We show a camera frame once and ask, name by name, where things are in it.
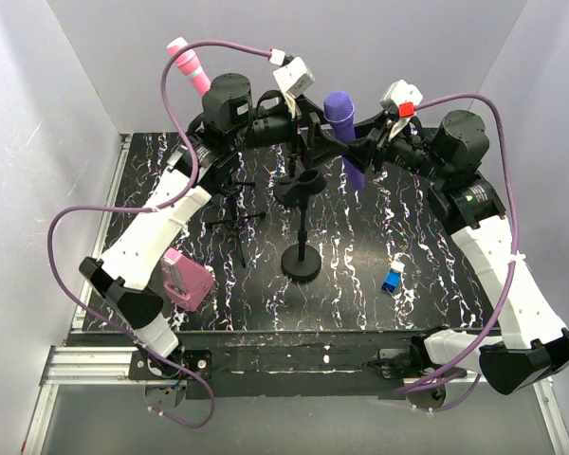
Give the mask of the purple microphone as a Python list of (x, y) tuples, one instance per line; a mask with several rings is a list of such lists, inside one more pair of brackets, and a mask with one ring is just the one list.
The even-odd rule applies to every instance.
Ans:
[[(328, 94), (323, 102), (323, 114), (337, 140), (350, 142), (356, 139), (355, 106), (346, 92), (334, 91)], [(348, 158), (343, 159), (343, 164), (348, 182), (355, 191), (361, 191), (365, 183), (364, 173), (359, 171)]]

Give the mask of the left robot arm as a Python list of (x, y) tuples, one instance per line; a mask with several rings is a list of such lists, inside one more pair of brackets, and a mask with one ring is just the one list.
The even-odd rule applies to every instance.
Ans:
[(312, 73), (284, 66), (273, 73), (278, 88), (266, 99), (280, 104), (261, 109), (252, 100), (249, 79), (238, 73), (214, 78), (201, 89), (203, 111), (182, 134), (154, 193), (131, 225), (98, 259), (86, 258), (80, 271), (110, 307), (128, 323), (150, 367), (161, 378), (183, 366), (180, 342), (162, 314), (163, 300), (149, 286), (156, 265), (195, 213), (226, 187), (237, 154), (253, 147), (294, 141)]

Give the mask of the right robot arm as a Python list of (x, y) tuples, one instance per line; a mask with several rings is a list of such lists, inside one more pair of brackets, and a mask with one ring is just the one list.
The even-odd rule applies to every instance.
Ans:
[(479, 171), (489, 148), (481, 117), (453, 110), (430, 128), (407, 105), (363, 121), (355, 132), (348, 149), (367, 164), (393, 164), (428, 181), (426, 207), (463, 253), (492, 307), (477, 335), (438, 327), (415, 337), (410, 363), (423, 377), (401, 392), (435, 389), (464, 370), (509, 395), (567, 368), (569, 328), (519, 250), (513, 198), (501, 198)]

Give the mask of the black round-base stand purple mic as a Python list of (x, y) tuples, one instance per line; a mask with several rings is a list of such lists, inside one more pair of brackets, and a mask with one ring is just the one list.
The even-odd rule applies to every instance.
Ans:
[(281, 268), (284, 274), (293, 282), (306, 283), (317, 278), (321, 271), (321, 254), (307, 243), (307, 209), (311, 196), (320, 194), (326, 188), (326, 179), (316, 169), (315, 179), (311, 183), (307, 205), (298, 208), (300, 211), (300, 226), (298, 228), (298, 243), (287, 248), (281, 258)]

